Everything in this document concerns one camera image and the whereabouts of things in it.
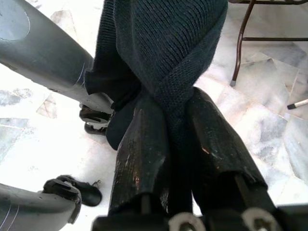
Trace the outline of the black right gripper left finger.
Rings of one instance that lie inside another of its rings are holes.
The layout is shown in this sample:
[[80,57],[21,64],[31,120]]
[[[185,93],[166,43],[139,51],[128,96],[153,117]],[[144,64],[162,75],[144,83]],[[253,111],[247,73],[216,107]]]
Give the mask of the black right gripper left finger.
[[168,134],[164,114],[153,100],[137,103],[120,143],[108,214],[140,211],[144,195],[154,211],[168,211]]

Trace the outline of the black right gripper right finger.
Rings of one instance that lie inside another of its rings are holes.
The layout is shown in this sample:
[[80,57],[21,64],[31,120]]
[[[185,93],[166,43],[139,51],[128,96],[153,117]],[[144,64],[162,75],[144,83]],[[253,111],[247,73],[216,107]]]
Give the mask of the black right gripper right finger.
[[268,208],[267,184],[242,139],[199,88],[187,104],[192,131],[192,192],[202,213],[210,209]]

